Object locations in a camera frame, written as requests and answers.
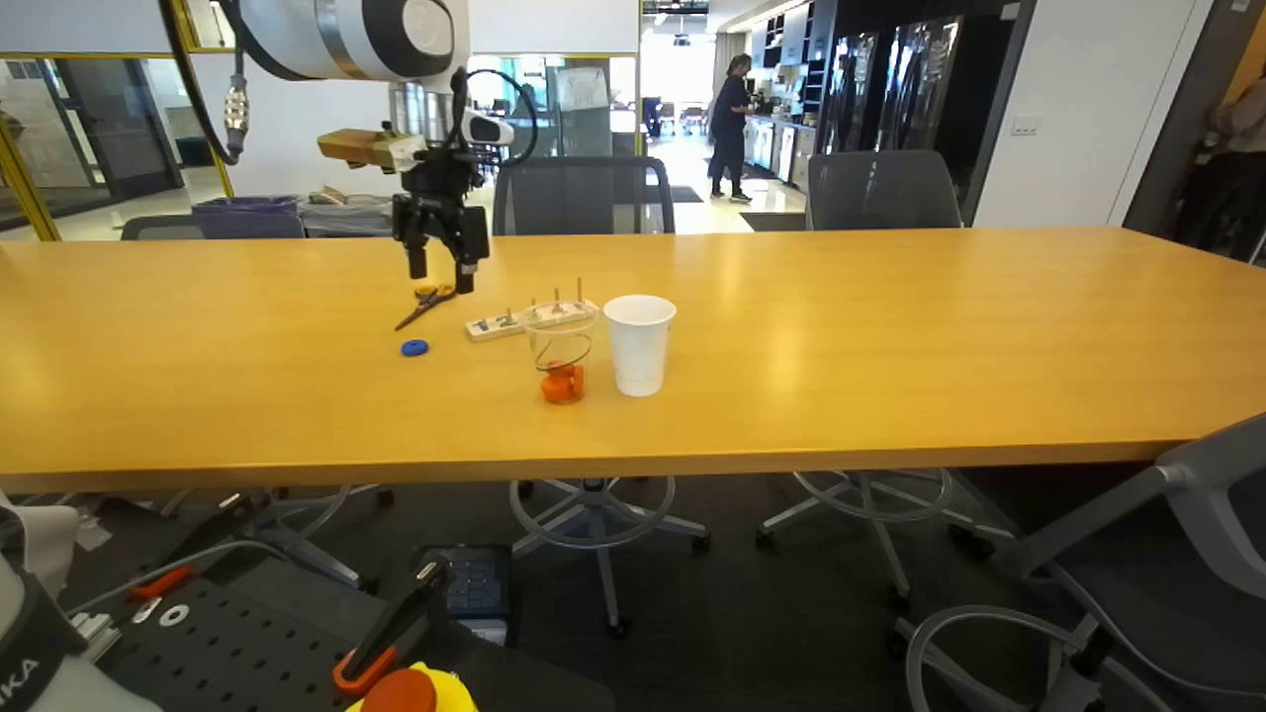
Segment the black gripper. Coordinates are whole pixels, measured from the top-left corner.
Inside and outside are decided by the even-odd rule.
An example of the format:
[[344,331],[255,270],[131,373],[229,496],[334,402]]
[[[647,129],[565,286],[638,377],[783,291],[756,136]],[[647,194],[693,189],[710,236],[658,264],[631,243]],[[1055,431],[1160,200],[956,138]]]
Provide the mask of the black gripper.
[[478,262],[487,256],[487,218],[468,207],[481,183],[472,153],[423,153],[390,196],[390,231],[408,252],[408,272],[427,277],[427,243],[437,236],[454,264],[454,287],[473,291]]

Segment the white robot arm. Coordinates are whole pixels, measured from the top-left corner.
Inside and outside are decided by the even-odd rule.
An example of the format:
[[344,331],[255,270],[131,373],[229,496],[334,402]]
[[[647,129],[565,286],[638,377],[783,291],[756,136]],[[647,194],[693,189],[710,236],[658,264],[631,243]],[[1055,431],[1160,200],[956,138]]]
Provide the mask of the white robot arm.
[[481,183],[473,115],[468,107],[468,0],[216,0],[233,32],[233,72],[222,121],[211,121],[197,72],[183,45],[179,0],[154,0],[162,32],[185,88],[189,109],[216,162],[233,167],[250,136],[245,63],[274,78],[383,78],[431,92],[447,115],[436,136],[400,136],[403,158],[390,196],[390,231],[408,252],[408,272],[427,272],[427,243],[437,236],[454,262],[454,291],[473,287],[490,252],[468,194]]

